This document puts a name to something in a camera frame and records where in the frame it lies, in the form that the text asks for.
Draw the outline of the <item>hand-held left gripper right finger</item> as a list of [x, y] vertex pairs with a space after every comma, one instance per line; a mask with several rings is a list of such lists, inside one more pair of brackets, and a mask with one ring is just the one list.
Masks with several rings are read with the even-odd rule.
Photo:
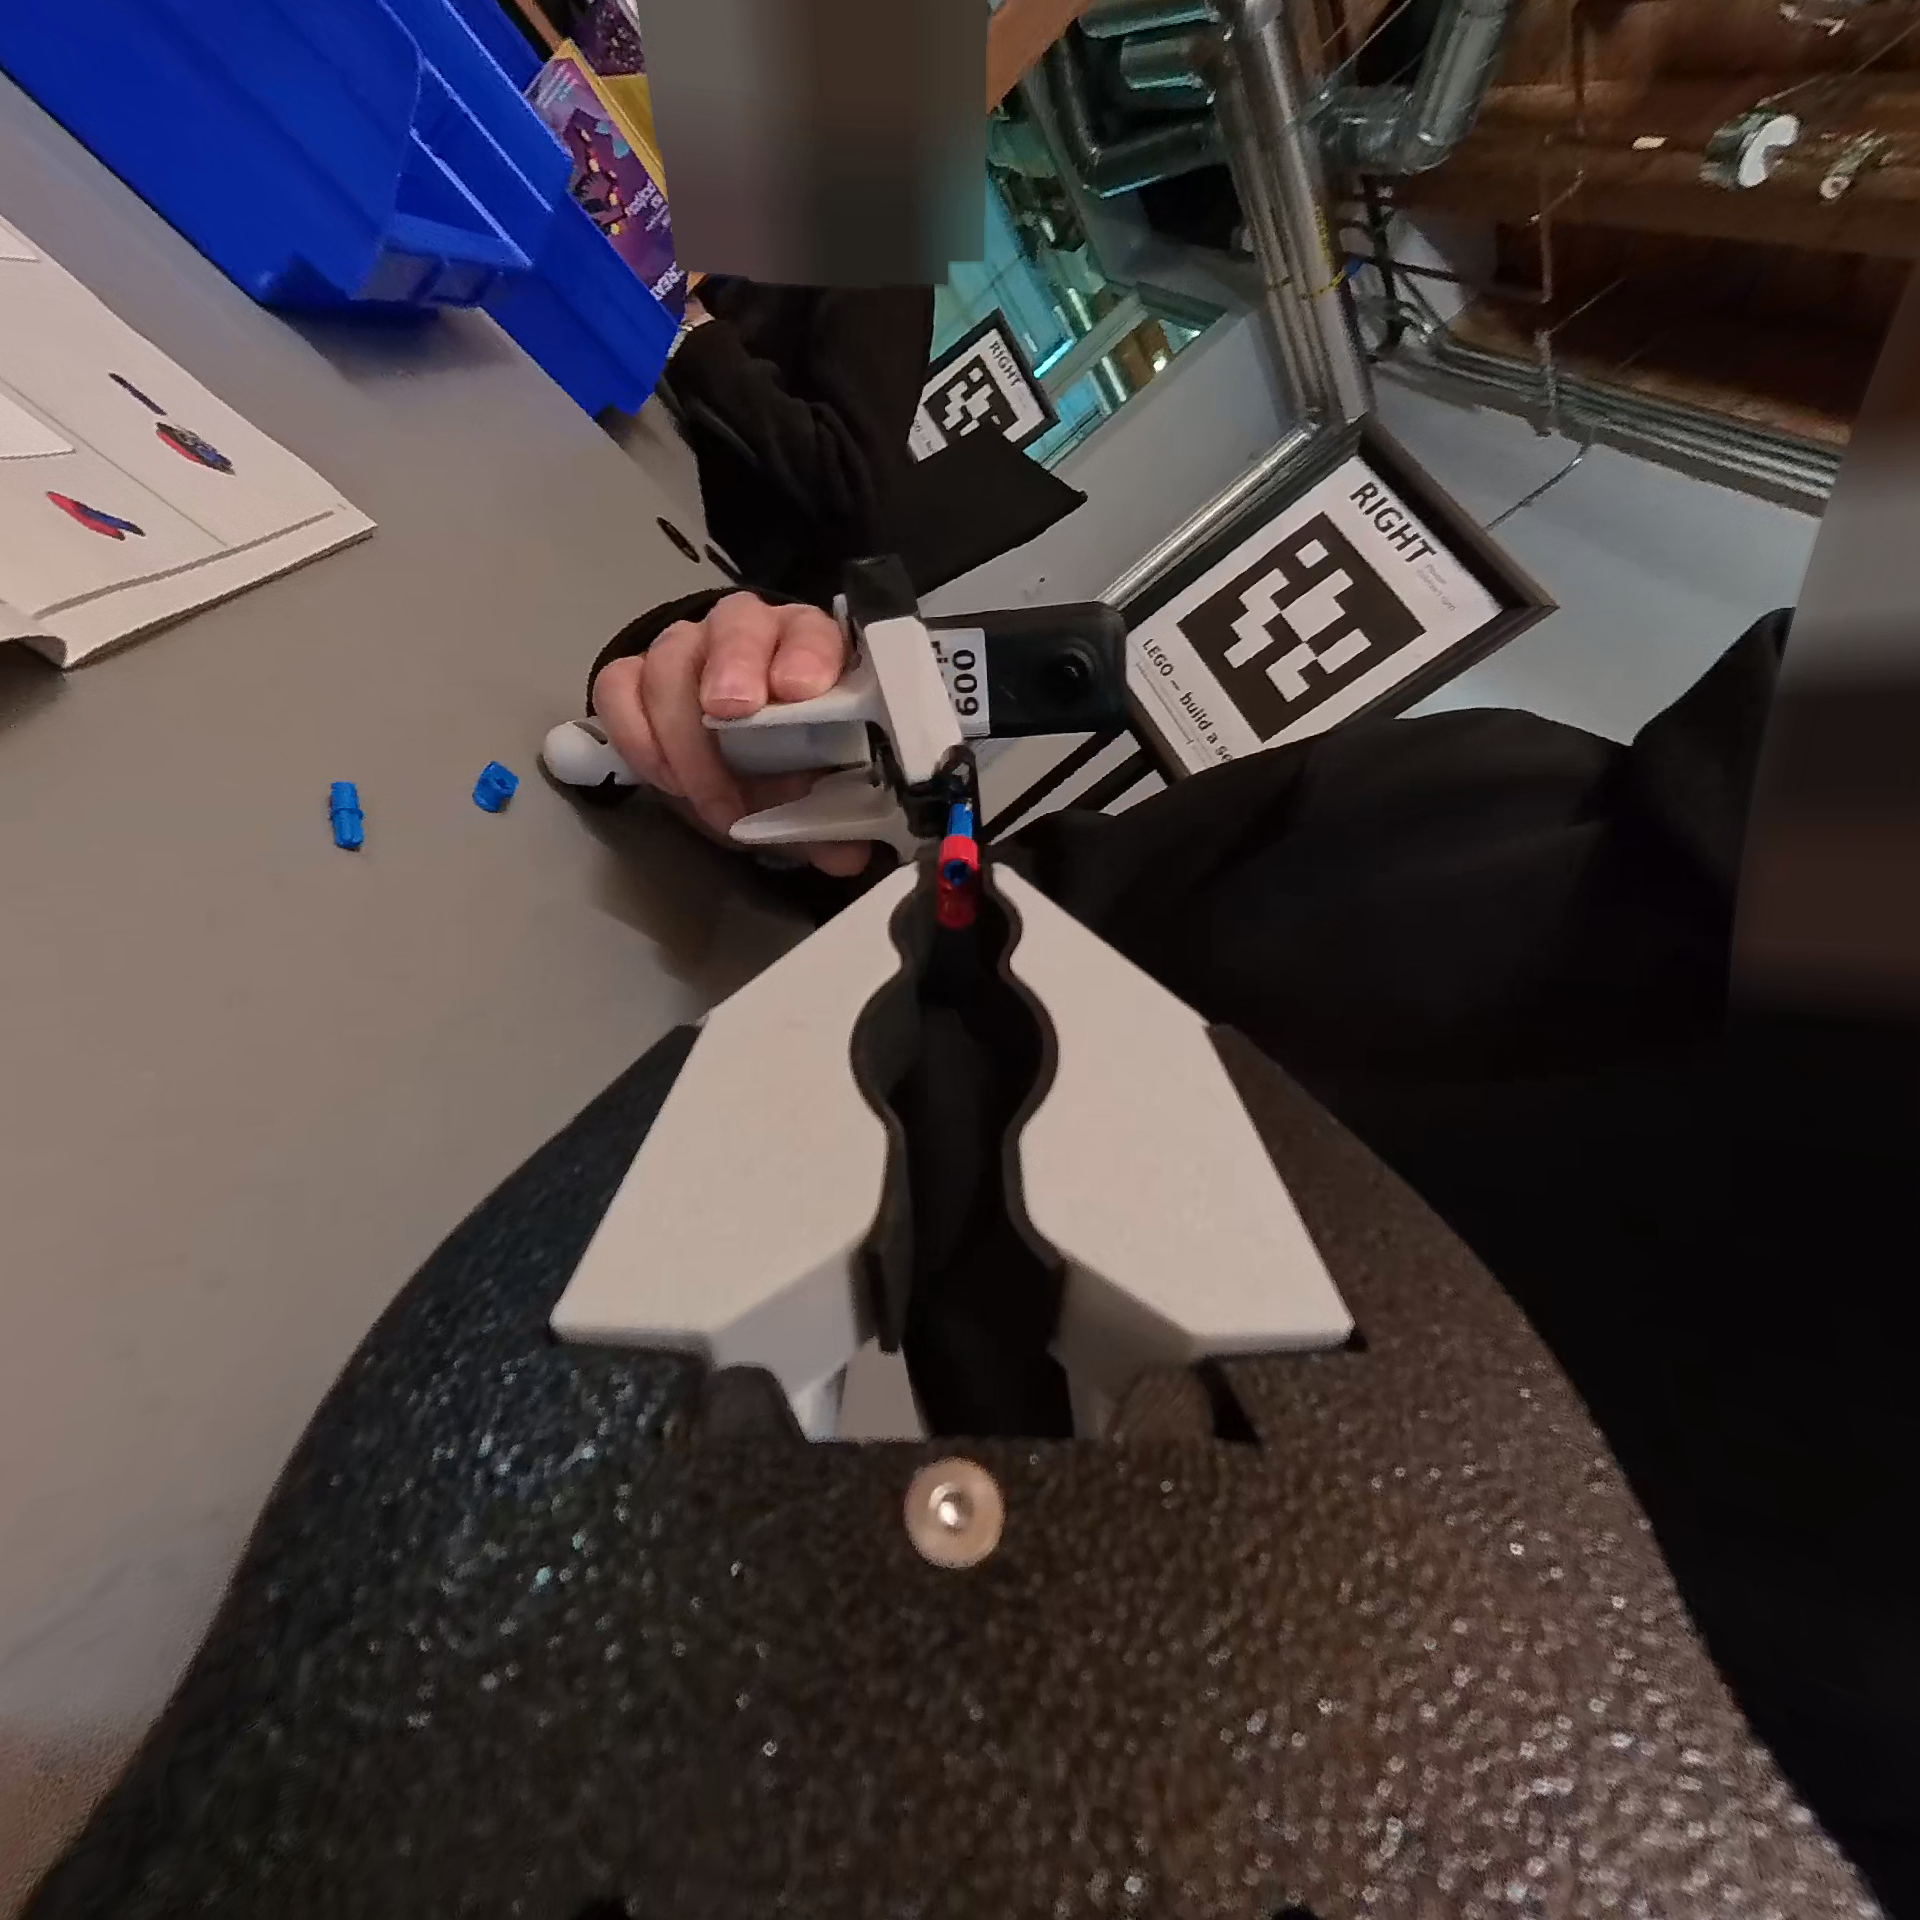
[[1212, 1027], [1010, 868], [1006, 973], [1042, 1020], [1015, 1126], [1024, 1225], [1059, 1256], [1049, 1341], [1076, 1435], [1143, 1375], [1331, 1352], [1355, 1331]]

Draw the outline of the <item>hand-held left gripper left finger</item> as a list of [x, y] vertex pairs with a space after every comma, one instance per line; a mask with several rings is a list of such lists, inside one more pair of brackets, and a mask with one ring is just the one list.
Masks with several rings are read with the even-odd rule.
[[559, 1340], [759, 1366], [807, 1437], [926, 1435], [857, 1293], [888, 1143], [852, 1071], [916, 880], [890, 872], [710, 1011], [551, 1311]]

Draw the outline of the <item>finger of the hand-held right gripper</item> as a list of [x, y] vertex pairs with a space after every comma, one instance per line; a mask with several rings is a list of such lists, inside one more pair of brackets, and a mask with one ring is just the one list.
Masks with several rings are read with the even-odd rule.
[[945, 776], [967, 747], [939, 652], [916, 614], [865, 624], [865, 665], [878, 689], [878, 726], [888, 735], [906, 789]]

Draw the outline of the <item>person's right forearm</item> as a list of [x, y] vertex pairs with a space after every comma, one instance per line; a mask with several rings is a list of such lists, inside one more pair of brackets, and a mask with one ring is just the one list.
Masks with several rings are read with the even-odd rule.
[[1529, 711], [1366, 723], [1063, 809], [1015, 868], [1302, 1078], [1490, 1084], [1683, 1057], [1727, 1022], [1793, 608], [1631, 740]]

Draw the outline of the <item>purple lego box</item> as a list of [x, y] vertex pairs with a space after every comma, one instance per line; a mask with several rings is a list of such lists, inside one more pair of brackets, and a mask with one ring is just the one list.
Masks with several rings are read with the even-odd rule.
[[572, 197], [664, 311], [682, 323], [688, 278], [638, 41], [566, 39], [529, 87], [529, 103], [569, 156]]

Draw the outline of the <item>person's right hand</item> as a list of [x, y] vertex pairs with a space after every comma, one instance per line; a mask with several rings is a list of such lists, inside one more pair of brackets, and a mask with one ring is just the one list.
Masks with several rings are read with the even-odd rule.
[[822, 608], [729, 592], [699, 620], [664, 631], [633, 670], [620, 717], [624, 758], [713, 836], [729, 839], [743, 819], [803, 797], [807, 784], [732, 771], [719, 723], [833, 692], [849, 670], [849, 638]]

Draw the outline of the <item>black framed tag sign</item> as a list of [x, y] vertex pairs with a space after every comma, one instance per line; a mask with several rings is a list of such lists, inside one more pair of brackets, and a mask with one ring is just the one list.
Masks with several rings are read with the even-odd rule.
[[976, 433], [1031, 448], [1057, 423], [1059, 409], [1028, 365], [1017, 328], [994, 309], [929, 365], [907, 451], [929, 462]]
[[1168, 776], [1193, 776], [1399, 716], [1555, 609], [1370, 424], [1127, 601], [1135, 731]]

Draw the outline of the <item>blue storage bin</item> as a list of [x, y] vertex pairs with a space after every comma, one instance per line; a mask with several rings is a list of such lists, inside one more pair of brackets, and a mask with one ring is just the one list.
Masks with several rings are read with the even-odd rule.
[[569, 153], [529, 87], [545, 64], [506, 4], [388, 1], [465, 112], [446, 134], [455, 183], [510, 245], [479, 305], [591, 416], [635, 413], [680, 325], [572, 197]]
[[2, 65], [270, 305], [482, 304], [569, 176], [442, 1], [4, 1]]

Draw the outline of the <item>open instruction booklet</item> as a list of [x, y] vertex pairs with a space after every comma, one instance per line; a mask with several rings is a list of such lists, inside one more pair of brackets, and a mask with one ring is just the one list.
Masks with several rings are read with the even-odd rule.
[[2, 641], [71, 670], [375, 528], [2, 223]]

